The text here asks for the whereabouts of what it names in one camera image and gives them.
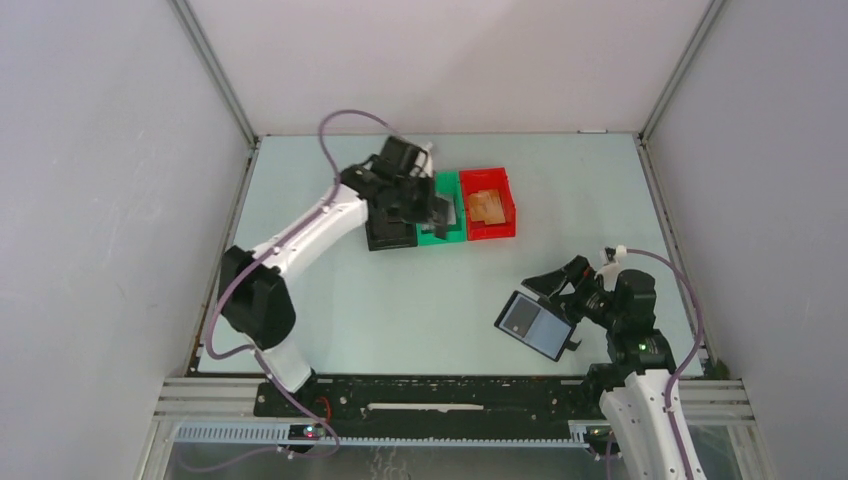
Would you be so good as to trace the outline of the red storage bin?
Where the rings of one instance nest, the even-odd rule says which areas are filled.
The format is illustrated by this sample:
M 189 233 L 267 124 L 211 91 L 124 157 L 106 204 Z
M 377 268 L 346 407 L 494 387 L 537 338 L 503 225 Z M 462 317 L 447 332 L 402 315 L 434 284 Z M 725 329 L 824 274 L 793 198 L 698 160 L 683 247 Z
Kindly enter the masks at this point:
M 459 182 L 469 241 L 516 235 L 517 210 L 505 168 L 461 170 Z

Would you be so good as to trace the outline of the black leather card holder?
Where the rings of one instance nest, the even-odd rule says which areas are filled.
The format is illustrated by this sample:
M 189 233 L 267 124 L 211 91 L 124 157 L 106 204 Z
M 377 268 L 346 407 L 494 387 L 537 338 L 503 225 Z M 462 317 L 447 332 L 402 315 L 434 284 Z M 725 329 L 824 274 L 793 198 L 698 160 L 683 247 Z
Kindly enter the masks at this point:
M 539 315 L 536 317 L 535 322 L 533 323 L 525 338 L 519 338 L 511 332 L 505 331 L 500 328 L 501 320 L 508 311 L 508 308 L 511 306 L 512 302 L 517 297 L 527 298 L 540 307 Z M 573 334 L 576 329 L 574 325 L 568 322 L 561 321 L 556 316 L 544 309 L 538 303 L 537 300 L 532 299 L 530 296 L 520 291 L 514 291 L 512 293 L 509 300 L 504 305 L 497 319 L 495 320 L 494 327 L 497 330 L 515 339 L 516 341 L 519 341 L 526 347 L 532 349 L 533 351 L 554 362 L 558 362 L 564 352 L 574 352 L 581 345 L 581 341 L 573 340 Z

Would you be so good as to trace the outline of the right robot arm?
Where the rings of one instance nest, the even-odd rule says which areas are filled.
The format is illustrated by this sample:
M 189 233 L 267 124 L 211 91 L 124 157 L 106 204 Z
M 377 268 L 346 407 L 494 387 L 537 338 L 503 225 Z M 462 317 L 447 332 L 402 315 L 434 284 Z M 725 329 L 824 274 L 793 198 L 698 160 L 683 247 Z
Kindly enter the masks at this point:
M 703 479 L 706 476 L 688 431 L 679 380 L 697 356 L 692 348 L 676 362 L 656 328 L 656 281 L 624 269 L 615 249 L 595 270 L 577 256 L 566 265 L 522 281 L 541 306 L 561 320 L 589 320 L 606 332 L 607 363 L 593 364 L 581 384 L 585 411 L 606 418 L 607 443 L 617 450 L 632 479 Z

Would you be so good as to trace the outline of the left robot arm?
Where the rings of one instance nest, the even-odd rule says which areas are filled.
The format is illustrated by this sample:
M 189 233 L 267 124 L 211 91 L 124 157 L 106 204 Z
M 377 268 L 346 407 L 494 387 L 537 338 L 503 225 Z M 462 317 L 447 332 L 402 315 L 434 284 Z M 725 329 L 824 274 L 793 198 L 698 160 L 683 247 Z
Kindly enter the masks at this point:
M 405 207 L 406 221 L 434 223 L 443 208 L 435 194 L 432 154 L 414 149 L 411 157 L 366 161 L 335 169 L 330 188 L 300 218 L 251 249 L 225 251 L 219 274 L 214 320 L 225 319 L 245 342 L 226 352 L 205 344 L 209 357 L 223 360 L 249 352 L 278 389 L 277 402 L 292 416 L 304 416 L 316 403 L 307 383 L 313 368 L 291 335 L 297 314 L 290 285 L 321 255 L 364 225 L 369 209 Z

